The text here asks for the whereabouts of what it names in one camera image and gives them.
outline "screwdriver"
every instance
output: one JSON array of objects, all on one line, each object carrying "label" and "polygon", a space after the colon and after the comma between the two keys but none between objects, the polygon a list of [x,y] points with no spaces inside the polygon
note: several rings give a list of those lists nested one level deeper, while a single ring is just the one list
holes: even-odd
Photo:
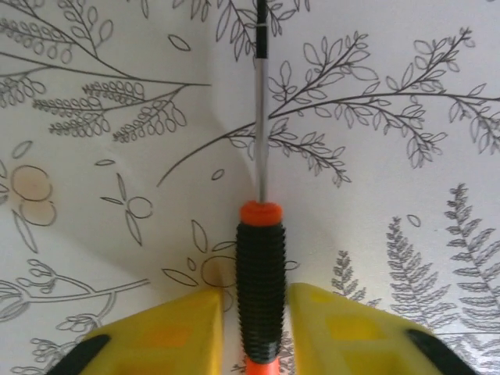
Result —
[{"label": "screwdriver", "polygon": [[278,375],[285,303],[285,235],[281,207],[267,201],[268,110],[266,0],[257,0],[255,29],[255,186],[241,207],[236,286],[247,375]]}]

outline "screwdriver handle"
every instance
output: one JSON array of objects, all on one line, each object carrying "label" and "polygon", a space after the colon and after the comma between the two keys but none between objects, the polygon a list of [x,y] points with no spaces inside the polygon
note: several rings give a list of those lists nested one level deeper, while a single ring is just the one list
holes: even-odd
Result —
[{"label": "screwdriver handle", "polygon": [[236,285],[247,375],[277,375],[286,289],[282,210],[252,201],[240,215]]}]

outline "metal shaft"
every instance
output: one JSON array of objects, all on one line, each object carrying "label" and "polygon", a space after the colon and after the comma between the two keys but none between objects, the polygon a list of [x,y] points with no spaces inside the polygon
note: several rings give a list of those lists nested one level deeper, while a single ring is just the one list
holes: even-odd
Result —
[{"label": "metal shaft", "polygon": [[267,157],[269,154],[267,126],[267,59],[256,59],[255,82],[255,185],[259,203],[267,201]]}]

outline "botanical print wallpaper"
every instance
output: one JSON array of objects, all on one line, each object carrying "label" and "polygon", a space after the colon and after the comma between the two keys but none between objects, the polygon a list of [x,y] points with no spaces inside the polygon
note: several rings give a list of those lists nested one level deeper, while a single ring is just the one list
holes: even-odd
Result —
[{"label": "botanical print wallpaper", "polygon": [[[268,0],[287,278],[500,373],[500,4]],[[0,0],[0,374],[222,288],[253,198],[255,3]],[[282,372],[295,373],[287,324]]]}]

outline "yellow plastic piece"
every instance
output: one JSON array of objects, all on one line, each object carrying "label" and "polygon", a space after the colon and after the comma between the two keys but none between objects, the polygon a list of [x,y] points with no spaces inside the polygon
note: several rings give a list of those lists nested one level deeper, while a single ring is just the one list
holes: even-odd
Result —
[{"label": "yellow plastic piece", "polygon": [[140,312],[86,338],[111,341],[81,375],[220,375],[223,295],[209,289]]},{"label": "yellow plastic piece", "polygon": [[309,284],[288,288],[298,375],[441,375],[399,316]]}]

